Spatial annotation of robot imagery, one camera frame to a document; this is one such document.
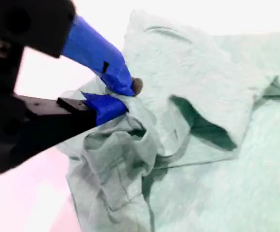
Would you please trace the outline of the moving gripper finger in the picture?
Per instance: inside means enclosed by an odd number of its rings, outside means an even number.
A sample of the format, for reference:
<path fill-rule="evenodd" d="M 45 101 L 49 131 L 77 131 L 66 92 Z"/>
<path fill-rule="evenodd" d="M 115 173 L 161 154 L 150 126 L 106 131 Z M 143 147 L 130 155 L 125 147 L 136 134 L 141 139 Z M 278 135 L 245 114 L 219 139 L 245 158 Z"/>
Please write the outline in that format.
<path fill-rule="evenodd" d="M 71 0 L 1 0 L 5 28 L 16 42 L 49 56 L 67 57 L 98 75 L 113 92 L 143 88 L 122 53 L 76 13 Z"/>

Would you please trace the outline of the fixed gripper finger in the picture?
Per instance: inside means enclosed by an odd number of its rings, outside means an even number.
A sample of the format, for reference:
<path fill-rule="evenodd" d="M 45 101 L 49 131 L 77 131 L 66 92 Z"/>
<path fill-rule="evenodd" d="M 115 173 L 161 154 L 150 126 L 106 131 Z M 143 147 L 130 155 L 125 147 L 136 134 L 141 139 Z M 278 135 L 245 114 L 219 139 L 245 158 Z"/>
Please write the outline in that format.
<path fill-rule="evenodd" d="M 83 100 L 19 96 L 27 110 L 14 147 L 14 160 L 24 162 L 128 111 L 125 104 L 110 95 L 83 93 L 83 96 Z"/>

